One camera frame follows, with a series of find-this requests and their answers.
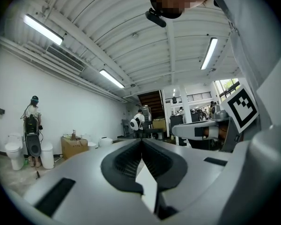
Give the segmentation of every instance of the box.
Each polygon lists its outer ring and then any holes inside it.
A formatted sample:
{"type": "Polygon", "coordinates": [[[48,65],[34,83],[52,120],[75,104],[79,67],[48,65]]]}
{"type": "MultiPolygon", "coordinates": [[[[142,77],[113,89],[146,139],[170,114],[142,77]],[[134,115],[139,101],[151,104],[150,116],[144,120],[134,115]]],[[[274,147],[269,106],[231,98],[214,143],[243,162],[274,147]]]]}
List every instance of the box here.
{"type": "Polygon", "coordinates": [[[163,129],[163,132],[167,130],[165,119],[154,119],[153,120],[153,128],[163,129]]]}
{"type": "Polygon", "coordinates": [[[62,137],[61,150],[64,159],[67,160],[78,153],[88,151],[88,141],[86,139],[71,141],[68,138],[62,137]]]}

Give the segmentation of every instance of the shoe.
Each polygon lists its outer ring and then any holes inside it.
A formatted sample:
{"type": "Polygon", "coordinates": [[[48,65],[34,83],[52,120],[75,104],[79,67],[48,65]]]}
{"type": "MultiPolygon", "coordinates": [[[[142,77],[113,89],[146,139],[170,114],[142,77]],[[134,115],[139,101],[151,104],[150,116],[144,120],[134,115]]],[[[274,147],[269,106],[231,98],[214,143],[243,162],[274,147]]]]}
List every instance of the shoe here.
{"type": "Polygon", "coordinates": [[[34,167],[34,162],[33,162],[33,160],[28,159],[28,162],[29,162],[30,167],[34,167]]]}
{"type": "Polygon", "coordinates": [[[42,165],[41,162],[37,162],[37,163],[36,163],[36,167],[40,167],[41,165],[42,165]]]}

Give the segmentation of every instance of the metal railing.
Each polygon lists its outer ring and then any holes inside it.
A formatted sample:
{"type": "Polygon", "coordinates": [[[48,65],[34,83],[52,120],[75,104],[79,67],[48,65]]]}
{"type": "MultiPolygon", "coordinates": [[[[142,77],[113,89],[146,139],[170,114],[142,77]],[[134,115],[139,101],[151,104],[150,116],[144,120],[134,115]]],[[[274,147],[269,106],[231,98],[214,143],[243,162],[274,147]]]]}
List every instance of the metal railing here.
{"type": "MultiPolygon", "coordinates": [[[[210,92],[203,92],[203,93],[197,93],[197,94],[192,94],[192,95],[187,95],[187,101],[188,102],[193,102],[193,101],[198,101],[198,100],[203,100],[203,99],[208,99],[211,98],[211,93],[210,92]]],[[[168,98],[165,100],[165,102],[169,102],[170,104],[173,105],[173,99],[168,98]]],[[[176,97],[176,104],[182,103],[181,97],[176,97]]]]}

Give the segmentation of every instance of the air vent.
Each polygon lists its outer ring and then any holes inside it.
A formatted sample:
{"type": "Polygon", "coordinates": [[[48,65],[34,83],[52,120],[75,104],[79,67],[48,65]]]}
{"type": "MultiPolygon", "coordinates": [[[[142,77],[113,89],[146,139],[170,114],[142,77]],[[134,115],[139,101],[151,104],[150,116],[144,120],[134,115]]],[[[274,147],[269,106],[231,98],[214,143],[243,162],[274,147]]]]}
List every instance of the air vent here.
{"type": "Polygon", "coordinates": [[[84,70],[82,62],[69,54],[67,51],[63,50],[61,47],[49,46],[46,50],[46,53],[49,53],[51,57],[54,57],[58,61],[62,62],[72,69],[75,69],[76,71],[82,72],[84,70]]]}

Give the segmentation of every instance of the fluorescent light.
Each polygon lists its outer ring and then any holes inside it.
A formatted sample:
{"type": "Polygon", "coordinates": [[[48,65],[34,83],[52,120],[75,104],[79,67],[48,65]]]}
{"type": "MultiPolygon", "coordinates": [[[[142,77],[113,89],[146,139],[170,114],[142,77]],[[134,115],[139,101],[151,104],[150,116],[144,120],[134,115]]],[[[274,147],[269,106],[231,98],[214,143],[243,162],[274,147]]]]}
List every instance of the fluorescent light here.
{"type": "Polygon", "coordinates": [[[210,61],[210,59],[211,59],[211,56],[212,56],[212,54],[214,53],[214,50],[215,50],[217,41],[218,41],[218,39],[215,38],[215,37],[212,37],[212,38],[210,39],[210,43],[209,43],[209,46],[208,46],[208,50],[207,50],[206,56],[205,56],[205,58],[204,58],[204,60],[203,60],[203,64],[202,64],[202,66],[201,66],[201,70],[204,70],[204,69],[207,68],[207,65],[208,65],[208,63],[209,63],[209,61],[210,61]]]}
{"type": "Polygon", "coordinates": [[[64,40],[63,37],[52,31],[50,28],[36,20],[34,17],[30,16],[29,14],[24,16],[24,23],[38,31],[39,33],[43,34],[45,37],[49,38],[51,41],[60,45],[64,40]]]}
{"type": "Polygon", "coordinates": [[[117,81],[113,76],[111,76],[108,72],[106,72],[104,69],[100,71],[100,73],[106,77],[109,81],[113,82],[115,85],[117,85],[119,88],[124,88],[125,86],[121,84],[119,81],[117,81]]]}

